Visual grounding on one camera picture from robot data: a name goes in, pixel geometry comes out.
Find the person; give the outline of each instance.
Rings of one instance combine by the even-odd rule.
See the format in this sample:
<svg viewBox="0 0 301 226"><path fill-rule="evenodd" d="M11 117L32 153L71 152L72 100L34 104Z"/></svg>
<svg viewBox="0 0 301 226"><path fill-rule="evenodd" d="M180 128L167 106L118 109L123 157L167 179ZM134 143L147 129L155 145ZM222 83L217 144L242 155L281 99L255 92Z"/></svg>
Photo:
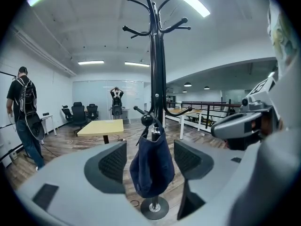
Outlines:
<svg viewBox="0 0 301 226"><path fill-rule="evenodd" d="M112 104L112 115L113 115L113 118L114 118L114 120L120 119L121 118L121 114L122 114L121 98L124 95L124 92L122 90L120 90L118 87L115 87L115 88L111 89L110 94L111 94L112 99L113 99L113 104ZM120 110L121 110L121 114L120 115L115 115L114 114L114 110L113 110L114 106L120 106Z"/></svg>
<svg viewBox="0 0 301 226"><path fill-rule="evenodd" d="M278 79L280 79L290 66L293 64L300 65L300 42L292 24L275 0L269 0L268 35L275 52ZM283 128L284 122L280 119L278 130ZM261 132L265 136L272 133L270 117L262 117Z"/></svg>
<svg viewBox="0 0 301 226"><path fill-rule="evenodd" d="M36 170L39 170L45 165L41 153L40 143L27 127L25 122L25 114L24 112L20 111L20 105L18 103L23 85L30 81L27 77L27 74L27 69L22 66L18 71L18 79L14 80L9 87L6 108L9 116L12 117L14 115L18 136L23 143L24 149L37 165ZM32 87L34 96L37 98L37 91L33 83Z"/></svg>

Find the table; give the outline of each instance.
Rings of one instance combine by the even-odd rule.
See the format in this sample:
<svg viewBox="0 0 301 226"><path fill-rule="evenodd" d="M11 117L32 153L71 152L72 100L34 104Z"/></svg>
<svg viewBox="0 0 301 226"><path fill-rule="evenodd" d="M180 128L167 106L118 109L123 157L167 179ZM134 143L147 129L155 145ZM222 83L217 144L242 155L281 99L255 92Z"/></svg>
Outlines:
<svg viewBox="0 0 301 226"><path fill-rule="evenodd" d="M91 121L77 135L79 137L103 136L104 143L109 143L108 135L123 132L123 120Z"/></svg>
<svg viewBox="0 0 301 226"><path fill-rule="evenodd" d="M127 118L131 124L131 118L129 117L129 108L125 108L125 109L122 109L122 112L126 111L127 112ZM109 109L109 120L111 120L111 116L112 116L112 108Z"/></svg>
<svg viewBox="0 0 301 226"><path fill-rule="evenodd" d="M55 124L53 123L53 116L52 116L52 115L46 115L46 116L43 116L43 117L40 118L42 121L45 121L45 129L46 129L46 133L47 133L47 135L49 135L49 132L48 132L48 130L47 130L47 125L46 125L46 119L48 119L48 118L51 118L51 121L52 121L52 127L53 127L53 132L54 132L54 134L56 135Z"/></svg>
<svg viewBox="0 0 301 226"><path fill-rule="evenodd" d="M48 129L47 129L47 125L46 125L46 119L48 119L48 118L51 118L51 121L52 121L52 127L53 127L53 132L54 132L54 134L55 134L55 136L56 136L55 125L54 125L54 123L53 123L53 116L52 116L52 115L45 115L45 116L41 117L40 119L42 120L42 123L43 123L43 121L44 121L46 133L47 133L47 135L49 135L49 132L48 132Z"/></svg>
<svg viewBox="0 0 301 226"><path fill-rule="evenodd" d="M172 109L172 108L169 108L168 110L171 112L171 113L180 113L181 111L185 110L186 108L175 108L175 109ZM199 120L198 120L198 131L200 131L200 127L201 127L201 120L200 120L200 114L201 114L202 110L192 110L192 111L189 111L189 112L186 112L185 114L183 115L180 115L180 124L181 124L181 131L180 131L180 139L182 140L183 139L183 132L184 132L184 121L185 121L185 116L187 115L190 115L190 114L196 114L198 113L199 115ZM165 110L163 110L163 128L165 127Z"/></svg>

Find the glass wall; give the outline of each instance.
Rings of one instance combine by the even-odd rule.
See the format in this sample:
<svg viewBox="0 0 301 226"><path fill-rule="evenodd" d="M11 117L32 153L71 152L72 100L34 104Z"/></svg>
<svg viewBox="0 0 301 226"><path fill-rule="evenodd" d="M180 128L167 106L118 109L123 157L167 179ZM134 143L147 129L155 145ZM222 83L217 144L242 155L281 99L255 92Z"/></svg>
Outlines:
<svg viewBox="0 0 301 226"><path fill-rule="evenodd" d="M241 104L242 99L250 92L249 89L223 90L222 101L228 103L231 100L231 104Z"/></svg>
<svg viewBox="0 0 301 226"><path fill-rule="evenodd" d="M122 118L140 118L141 114L133 110L136 105L144 108L144 83L140 81L79 81L73 82L72 99L74 102L81 102L83 106L95 104L98 106L99 120L109 119L109 109L112 107L112 96L110 90L118 87L124 91L122 106L129 109Z"/></svg>

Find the chair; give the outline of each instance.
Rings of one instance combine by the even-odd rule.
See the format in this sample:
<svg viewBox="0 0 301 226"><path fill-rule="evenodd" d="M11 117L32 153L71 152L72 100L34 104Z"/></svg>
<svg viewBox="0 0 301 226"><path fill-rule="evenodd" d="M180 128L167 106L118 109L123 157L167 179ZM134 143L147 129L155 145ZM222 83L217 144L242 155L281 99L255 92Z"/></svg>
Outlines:
<svg viewBox="0 0 301 226"><path fill-rule="evenodd" d="M65 114L65 118L67 121L73 120L73 115L71 114L70 110L68 109L68 106L63 106L62 112Z"/></svg>
<svg viewBox="0 0 301 226"><path fill-rule="evenodd" d="M85 107L82 105L81 102L74 102L73 106L71 107L73 112L73 124L79 126L80 128L74 130L73 132L76 134L83 128L84 125L87 123Z"/></svg>
<svg viewBox="0 0 301 226"><path fill-rule="evenodd" d="M89 106L87 106L88 118L92 121L98 118L97 108L98 106L96 106L95 104L89 104Z"/></svg>

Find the hanging bag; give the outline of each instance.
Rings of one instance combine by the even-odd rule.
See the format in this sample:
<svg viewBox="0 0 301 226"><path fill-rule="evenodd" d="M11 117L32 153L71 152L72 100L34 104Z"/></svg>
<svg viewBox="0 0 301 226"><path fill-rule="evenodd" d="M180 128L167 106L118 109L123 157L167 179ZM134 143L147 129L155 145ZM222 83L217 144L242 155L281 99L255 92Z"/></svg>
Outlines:
<svg viewBox="0 0 301 226"><path fill-rule="evenodd" d="M174 179L174 164L161 123L155 119L160 131L157 141L147 139L148 127L139 139L139 149L130 165L130 174L137 193L151 198L163 193Z"/></svg>

